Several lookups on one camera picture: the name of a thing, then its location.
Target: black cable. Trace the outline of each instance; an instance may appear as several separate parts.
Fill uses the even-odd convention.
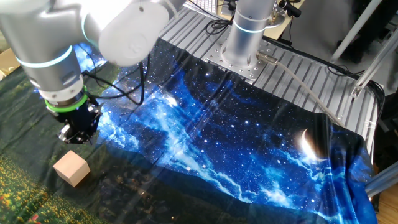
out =
[[[86,49],[84,49],[83,48],[83,46],[81,46],[80,44],[78,44],[79,45],[79,47],[82,49],[82,50],[84,50],[85,52],[86,52],[86,54],[87,54],[87,56],[89,56],[89,58],[91,59],[91,61],[93,62],[93,66],[94,66],[94,74],[97,74],[97,68],[96,68],[96,66],[95,66],[95,62],[94,62],[94,59],[93,59],[93,57],[87,52],[87,50]],[[105,86],[103,86],[103,85],[101,85],[99,82],[98,82],[98,80],[95,80],[95,82],[97,83],[97,85],[98,86],[100,86],[101,88],[104,88]]]
[[[147,74],[148,74],[148,71],[149,71],[149,60],[150,60],[150,56],[148,55]],[[145,85],[145,81],[146,81],[146,77],[147,77],[147,76],[144,76],[144,65],[143,65],[142,62],[139,63],[139,70],[140,70],[141,82],[140,82],[140,84],[138,86],[134,87],[132,90],[130,90],[128,92],[125,92],[124,90],[120,89],[119,87],[117,87],[116,85],[112,84],[111,82],[109,82],[107,80],[104,80],[104,79],[102,79],[100,77],[97,77],[96,75],[92,75],[92,74],[86,73],[85,75],[89,76],[90,78],[93,78],[95,80],[99,80],[101,82],[104,82],[104,83],[110,85],[111,87],[117,89],[120,93],[122,93],[122,94],[116,95],[116,96],[97,96],[97,95],[91,95],[90,93],[86,93],[86,94],[89,97],[93,97],[93,98],[96,98],[96,99],[106,99],[106,100],[116,99],[116,98],[120,98],[120,97],[124,97],[125,96],[130,101],[132,101],[134,104],[139,106],[139,105],[141,105],[144,102],[144,96],[145,96],[145,86],[144,85]],[[141,99],[140,99],[139,102],[136,102],[129,95],[131,93],[135,92],[138,88],[141,88]]]
[[[347,68],[347,66],[345,66],[345,65],[337,65],[337,66],[339,66],[339,67],[346,67]],[[334,71],[332,71],[331,69],[330,69],[330,67],[329,66],[327,66],[327,68],[328,68],[328,70],[329,70],[329,72],[330,73],[332,73],[332,74],[334,74],[334,75],[337,75],[337,76],[341,76],[341,77],[354,77],[354,76],[356,76],[356,75],[362,75],[364,72],[365,72],[365,70],[362,70],[362,71],[360,71],[360,72],[357,72],[357,73],[351,73],[349,70],[348,70],[348,68],[347,68],[347,71],[348,72],[350,72],[350,75],[344,75],[344,74],[339,74],[339,73],[336,73],[336,72],[334,72]]]
[[[311,60],[314,60],[314,61],[317,61],[319,63],[322,63],[322,64],[326,65],[329,70],[330,70],[330,68],[333,68],[338,73],[340,73],[340,74],[337,74],[337,73],[331,71],[331,73],[333,73],[335,75],[348,76],[350,78],[353,78],[353,79],[357,80],[357,79],[359,79],[359,74],[364,72],[364,71],[360,71],[358,73],[351,73],[351,72],[349,72],[348,70],[345,70],[342,67],[339,67],[339,66],[337,66],[335,64],[332,64],[330,62],[322,60],[322,59],[320,59],[318,57],[315,57],[313,55],[310,55],[308,53],[296,50],[293,47],[288,46],[288,45],[284,45],[283,43],[280,43],[277,40],[271,39],[271,38],[266,37],[266,36],[263,36],[262,39],[267,41],[267,42],[269,42],[269,43],[271,43],[271,44],[274,44],[274,45],[276,45],[276,46],[278,46],[278,47],[280,47],[282,49],[289,50],[289,51],[291,51],[291,52],[293,52],[295,54],[298,54],[298,55],[301,55],[303,57],[307,57],[307,58],[309,58]],[[380,84],[378,84],[378,83],[376,83],[375,81],[372,81],[372,80],[369,81],[366,86],[374,93],[374,97],[375,97],[375,99],[377,101],[377,107],[379,108],[379,114],[377,116],[377,121],[379,121],[379,119],[381,117],[381,113],[382,113],[383,107],[384,107],[384,102],[386,100],[385,99],[386,96],[385,96],[385,93],[384,93],[384,89],[380,86]]]
[[[89,56],[89,58],[91,59],[91,61],[94,63],[93,57],[92,57],[83,47],[81,47],[81,48],[87,53],[87,55]],[[147,59],[147,71],[146,71],[147,74],[148,74],[149,68],[150,68],[150,54],[148,55],[148,59]],[[137,71],[137,69],[140,70],[140,79],[141,79],[141,82],[140,82],[140,84],[138,84],[138,86],[134,87],[132,90],[129,90],[128,92],[125,92],[124,90],[118,88],[118,87],[115,85],[115,84],[117,84],[118,82],[120,82],[121,80],[123,80],[123,79],[125,79],[126,77],[130,76],[131,74],[135,73],[135,72]],[[139,63],[139,68],[137,68],[137,69],[135,69],[135,70],[132,71],[131,73],[127,74],[126,76],[120,78],[118,81],[115,82],[115,84],[112,84],[111,82],[109,82],[109,81],[107,81],[107,80],[104,80],[104,79],[102,79],[102,78],[96,76],[97,69],[96,69],[96,66],[95,66],[95,63],[94,63],[94,74],[90,74],[90,72],[87,72],[87,71],[83,72],[82,74],[83,74],[83,75],[86,75],[86,76],[88,76],[88,77],[90,77],[90,78],[92,78],[92,79],[94,79],[94,80],[96,81],[96,83],[97,83],[99,86],[101,86],[101,87],[104,87],[104,86],[102,86],[98,81],[101,81],[101,82],[103,82],[103,83],[105,83],[105,84],[108,84],[109,86],[111,86],[111,87],[117,89],[121,94],[120,94],[120,95],[116,95],[116,96],[97,96],[97,95],[92,95],[92,94],[90,94],[90,93],[88,93],[88,92],[86,92],[86,94],[87,94],[89,97],[97,98],[97,99],[115,99],[115,98],[120,98],[120,97],[124,97],[124,96],[125,96],[125,97],[127,97],[130,101],[132,101],[134,104],[136,104],[136,105],[139,106],[139,105],[141,105],[141,104],[144,102],[144,96],[145,96],[145,86],[144,86],[144,85],[145,85],[145,81],[146,81],[147,75],[144,76],[144,65],[143,65],[142,62]],[[135,91],[136,91],[138,88],[140,88],[140,87],[141,87],[141,99],[140,99],[139,102],[136,102],[136,101],[135,101],[134,99],[132,99],[129,95],[130,95],[131,93],[135,92]]]
[[[289,27],[289,42],[292,43],[292,24],[293,24],[293,16],[292,20],[290,22],[290,27]]]
[[[216,35],[224,32],[229,25],[232,25],[232,21],[234,19],[235,13],[233,13],[230,20],[226,19],[215,19],[207,23],[205,26],[206,33],[209,35]]]

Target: galaxy print cloth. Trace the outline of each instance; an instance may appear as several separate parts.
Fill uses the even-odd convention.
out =
[[[91,63],[77,54],[81,64]],[[361,136],[163,40],[151,56],[144,104],[102,101],[97,144],[115,156],[137,152],[241,202],[274,208],[251,212],[251,223],[286,208],[313,215],[280,223],[377,223],[364,191],[373,170]],[[138,72],[124,77],[136,69],[122,68],[117,86],[136,86]]]

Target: metal pole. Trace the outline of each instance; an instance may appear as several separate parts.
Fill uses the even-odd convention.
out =
[[[398,29],[395,30],[395,32],[392,34],[388,42],[383,46],[383,48],[374,59],[371,66],[369,66],[369,68],[365,71],[365,73],[361,75],[361,78],[359,78],[356,81],[354,85],[354,90],[351,93],[352,97],[356,98],[357,96],[359,96],[361,90],[366,86],[366,84],[368,84],[370,79],[376,74],[381,65],[383,65],[384,59],[386,59],[386,57],[390,55],[397,47],[398,47]]]
[[[366,184],[365,191],[368,197],[373,197],[383,190],[398,183],[398,162],[394,163]]]
[[[351,41],[353,41],[356,34],[359,32],[359,30],[362,28],[365,22],[369,19],[374,10],[379,6],[381,1],[382,0],[372,0],[369,3],[365,11],[359,17],[358,21],[356,21],[353,28],[348,32],[347,36],[344,38],[340,46],[337,48],[336,52],[331,57],[330,63],[335,63],[340,58],[341,54],[345,51],[345,49],[348,47]]]
[[[238,2],[231,33],[221,49],[224,61],[241,68],[257,64],[256,53],[275,6],[276,0]]]

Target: desk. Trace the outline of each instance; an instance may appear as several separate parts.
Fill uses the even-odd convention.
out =
[[[305,0],[301,0],[300,3],[295,3],[294,6],[297,9],[300,9],[300,7],[304,3],[304,1]],[[217,5],[218,5],[218,7],[217,7],[217,15],[219,15],[221,17],[224,17],[225,19],[231,19],[231,16],[226,16],[226,15],[222,15],[221,14],[222,6],[219,6],[219,5],[221,5],[223,3],[224,3],[224,0],[218,0],[218,3],[217,3]],[[292,20],[291,17],[286,16],[285,22],[282,25],[280,25],[278,27],[275,27],[275,28],[266,29],[264,31],[264,36],[270,37],[270,38],[273,38],[273,39],[277,40],[282,35],[282,33],[285,31],[287,25],[291,22],[291,20]]]

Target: silver column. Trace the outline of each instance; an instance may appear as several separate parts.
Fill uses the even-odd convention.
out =
[[[240,0],[222,58],[232,66],[248,68],[257,63],[256,53],[269,24],[276,0]]]
[[[80,67],[72,49],[74,43],[84,41],[79,13],[79,5],[53,10],[49,1],[33,11],[0,14],[4,36],[40,91],[60,91],[79,80]]]

